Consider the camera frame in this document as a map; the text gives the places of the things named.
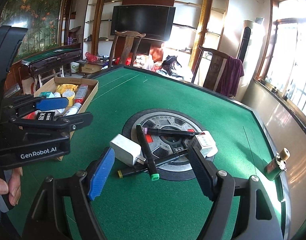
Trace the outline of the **person left hand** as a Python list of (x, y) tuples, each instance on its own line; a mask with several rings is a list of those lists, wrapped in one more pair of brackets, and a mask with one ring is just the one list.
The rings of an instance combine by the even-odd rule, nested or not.
[(0, 195), (7, 195), (12, 206), (16, 206), (21, 197), (21, 177), (23, 176), (22, 167), (12, 170), (9, 182), (0, 178)]

